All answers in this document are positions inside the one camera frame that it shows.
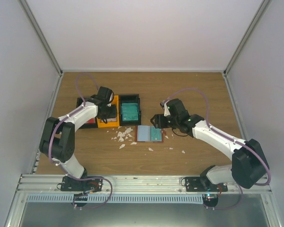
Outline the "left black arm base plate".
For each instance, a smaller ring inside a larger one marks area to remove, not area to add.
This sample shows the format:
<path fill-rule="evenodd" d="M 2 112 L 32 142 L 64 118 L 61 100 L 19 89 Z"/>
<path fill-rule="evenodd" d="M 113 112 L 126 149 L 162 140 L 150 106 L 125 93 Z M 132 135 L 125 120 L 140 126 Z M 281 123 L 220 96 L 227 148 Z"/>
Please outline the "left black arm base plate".
<path fill-rule="evenodd" d="M 102 190 L 102 179 L 92 178 L 91 180 L 79 181 L 68 176 L 62 178 L 62 182 L 57 184 L 57 189 L 62 192 L 99 192 Z"/>

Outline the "brown leather card holder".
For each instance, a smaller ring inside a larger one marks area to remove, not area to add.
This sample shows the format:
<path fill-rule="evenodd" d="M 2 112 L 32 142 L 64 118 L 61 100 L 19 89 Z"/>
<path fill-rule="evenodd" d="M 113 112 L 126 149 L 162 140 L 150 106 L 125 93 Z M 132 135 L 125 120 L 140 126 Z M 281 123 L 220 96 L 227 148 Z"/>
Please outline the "brown leather card holder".
<path fill-rule="evenodd" d="M 151 142 L 150 141 L 150 128 L 148 125 L 138 125 L 135 127 L 135 142 Z M 168 139 L 166 132 L 161 129 L 162 141 L 152 143 L 163 143 L 164 140 Z"/>

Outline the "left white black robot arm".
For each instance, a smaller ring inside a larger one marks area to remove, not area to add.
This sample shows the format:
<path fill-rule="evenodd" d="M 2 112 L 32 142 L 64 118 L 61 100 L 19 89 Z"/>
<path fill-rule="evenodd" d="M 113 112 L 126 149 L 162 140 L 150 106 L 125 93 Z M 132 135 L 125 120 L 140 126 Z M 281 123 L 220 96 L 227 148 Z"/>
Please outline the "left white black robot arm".
<path fill-rule="evenodd" d="M 45 121 L 39 151 L 49 161 L 60 166 L 68 177 L 73 178 L 72 186 L 83 191 L 88 186 L 86 169 L 75 157 L 75 133 L 90 119 L 107 119 L 117 116 L 117 108 L 112 104 L 115 95 L 107 87 L 100 87 L 98 93 L 81 98 L 82 103 L 70 113 L 61 117 L 49 117 Z"/>

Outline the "black card bin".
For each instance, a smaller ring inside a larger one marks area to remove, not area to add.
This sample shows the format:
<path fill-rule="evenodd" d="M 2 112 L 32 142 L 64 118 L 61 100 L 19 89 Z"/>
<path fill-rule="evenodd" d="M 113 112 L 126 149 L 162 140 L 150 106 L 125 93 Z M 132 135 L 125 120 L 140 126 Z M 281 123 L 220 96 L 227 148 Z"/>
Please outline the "black card bin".
<path fill-rule="evenodd" d="M 82 98 L 78 97 L 76 101 L 76 107 L 79 107 L 82 103 L 83 103 Z M 92 129 L 92 128 L 98 128 L 98 122 L 96 118 L 89 119 L 80 127 L 80 129 Z"/>
<path fill-rule="evenodd" d="M 141 125 L 140 96 L 138 94 L 119 95 L 120 126 Z"/>

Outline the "teal white credit card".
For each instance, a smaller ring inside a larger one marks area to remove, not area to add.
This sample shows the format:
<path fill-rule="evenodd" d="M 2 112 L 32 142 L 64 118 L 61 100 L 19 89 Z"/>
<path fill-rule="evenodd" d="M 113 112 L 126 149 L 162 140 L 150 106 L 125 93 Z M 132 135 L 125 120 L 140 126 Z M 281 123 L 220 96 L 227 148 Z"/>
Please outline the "teal white credit card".
<path fill-rule="evenodd" d="M 162 141 L 162 134 L 161 129 L 155 128 L 151 126 L 150 128 L 150 141 L 151 142 L 161 142 Z"/>

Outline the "yellow card bin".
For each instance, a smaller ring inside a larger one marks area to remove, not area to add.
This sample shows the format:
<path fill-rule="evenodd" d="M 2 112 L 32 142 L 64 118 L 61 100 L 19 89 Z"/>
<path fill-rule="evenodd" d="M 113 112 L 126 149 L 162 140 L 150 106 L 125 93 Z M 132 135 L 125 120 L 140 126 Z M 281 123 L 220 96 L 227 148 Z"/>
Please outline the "yellow card bin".
<path fill-rule="evenodd" d="M 107 123 L 104 123 L 101 119 L 97 118 L 97 124 L 99 128 L 108 128 L 108 127 L 119 127 L 120 120 L 119 120 L 119 95 L 115 95 L 114 99 L 111 103 L 116 107 L 116 117 L 115 118 L 108 118 Z"/>

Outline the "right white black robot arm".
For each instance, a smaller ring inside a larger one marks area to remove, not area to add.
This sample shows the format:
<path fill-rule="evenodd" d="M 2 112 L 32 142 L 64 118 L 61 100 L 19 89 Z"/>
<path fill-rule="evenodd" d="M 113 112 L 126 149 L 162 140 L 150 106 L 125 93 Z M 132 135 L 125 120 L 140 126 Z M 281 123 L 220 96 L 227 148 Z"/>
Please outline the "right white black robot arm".
<path fill-rule="evenodd" d="M 200 174 L 200 186 L 204 191 L 210 192 L 220 183 L 236 183 L 245 189 L 270 183 L 269 165 L 258 141 L 236 138 L 212 126 L 205 118 L 190 115 L 179 99 L 162 103 L 161 107 L 164 113 L 151 118 L 155 128 L 179 129 L 211 145 L 231 161 L 230 165 L 210 166 Z"/>

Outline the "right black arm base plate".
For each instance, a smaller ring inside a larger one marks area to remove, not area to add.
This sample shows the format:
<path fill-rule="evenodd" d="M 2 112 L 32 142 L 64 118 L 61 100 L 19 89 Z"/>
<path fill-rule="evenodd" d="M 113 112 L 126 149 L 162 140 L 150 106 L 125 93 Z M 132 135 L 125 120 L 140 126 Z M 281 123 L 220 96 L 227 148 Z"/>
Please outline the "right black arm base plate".
<path fill-rule="evenodd" d="M 223 183 L 212 184 L 199 176 L 187 176 L 180 180 L 180 184 L 185 187 L 187 192 L 227 192 L 228 187 Z"/>

